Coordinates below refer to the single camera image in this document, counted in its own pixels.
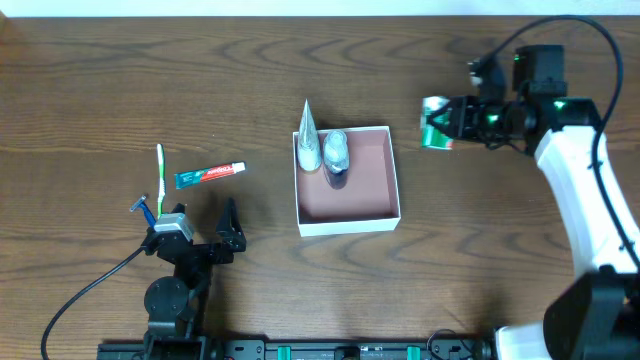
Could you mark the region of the white lotion tube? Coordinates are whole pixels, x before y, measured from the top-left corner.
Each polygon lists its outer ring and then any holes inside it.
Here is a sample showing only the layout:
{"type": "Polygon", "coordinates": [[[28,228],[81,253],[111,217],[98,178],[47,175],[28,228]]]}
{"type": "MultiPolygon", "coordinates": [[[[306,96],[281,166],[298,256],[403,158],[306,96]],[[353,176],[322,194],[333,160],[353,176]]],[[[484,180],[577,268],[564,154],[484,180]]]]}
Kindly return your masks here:
{"type": "Polygon", "coordinates": [[[299,124],[297,158],[299,167],[306,172],[314,172],[321,165],[319,136],[308,100],[299,124]]]}

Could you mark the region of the green soap bar package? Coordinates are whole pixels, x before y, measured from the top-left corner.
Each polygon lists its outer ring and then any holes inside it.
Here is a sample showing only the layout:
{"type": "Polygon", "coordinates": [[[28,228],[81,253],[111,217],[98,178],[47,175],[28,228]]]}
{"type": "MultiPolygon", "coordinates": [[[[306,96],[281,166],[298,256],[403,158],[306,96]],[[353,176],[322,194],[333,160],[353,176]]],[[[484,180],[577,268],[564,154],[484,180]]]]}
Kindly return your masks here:
{"type": "Polygon", "coordinates": [[[422,100],[420,128],[422,130],[421,146],[436,150],[451,150],[453,140],[434,127],[429,121],[429,116],[436,110],[444,107],[449,100],[442,96],[430,96],[422,100]]]}

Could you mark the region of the blue hand soap pump bottle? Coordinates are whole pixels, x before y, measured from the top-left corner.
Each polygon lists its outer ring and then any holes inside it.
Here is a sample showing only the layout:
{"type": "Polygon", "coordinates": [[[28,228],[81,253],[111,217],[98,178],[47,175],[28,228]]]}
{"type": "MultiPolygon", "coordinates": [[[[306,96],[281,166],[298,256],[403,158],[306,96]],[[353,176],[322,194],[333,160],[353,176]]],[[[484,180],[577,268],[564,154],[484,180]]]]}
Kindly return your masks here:
{"type": "Polygon", "coordinates": [[[342,130],[330,131],[323,143],[323,162],[332,174],[340,174],[349,169],[350,158],[347,135],[342,130]]]}

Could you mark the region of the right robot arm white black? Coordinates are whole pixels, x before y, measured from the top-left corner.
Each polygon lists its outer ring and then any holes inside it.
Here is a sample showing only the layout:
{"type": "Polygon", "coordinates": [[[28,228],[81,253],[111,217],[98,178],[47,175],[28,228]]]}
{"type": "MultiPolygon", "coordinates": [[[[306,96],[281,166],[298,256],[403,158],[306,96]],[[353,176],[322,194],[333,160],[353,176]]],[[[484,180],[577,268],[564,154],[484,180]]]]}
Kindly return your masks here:
{"type": "Polygon", "coordinates": [[[541,321],[499,328],[477,358],[638,358],[639,229],[596,135],[595,104],[567,95],[563,47],[517,49],[513,101],[494,56],[470,68],[478,95],[425,98],[423,127],[489,149],[523,141],[553,192],[576,277],[541,321]]]}

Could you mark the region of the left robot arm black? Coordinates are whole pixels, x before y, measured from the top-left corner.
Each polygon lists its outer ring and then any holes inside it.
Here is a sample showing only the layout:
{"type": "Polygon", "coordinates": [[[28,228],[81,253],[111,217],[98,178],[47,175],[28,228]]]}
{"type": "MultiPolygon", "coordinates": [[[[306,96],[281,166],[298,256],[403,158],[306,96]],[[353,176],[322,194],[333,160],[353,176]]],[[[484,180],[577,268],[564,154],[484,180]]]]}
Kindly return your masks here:
{"type": "Polygon", "coordinates": [[[235,201],[226,201],[216,225],[220,241],[196,244],[194,233],[182,204],[159,216],[147,230],[143,251],[173,265],[174,272],[155,280],[146,290],[144,306],[149,318],[144,360],[224,357],[222,343],[204,334],[203,321],[212,268],[232,263],[236,253],[246,250],[235,201]]]}

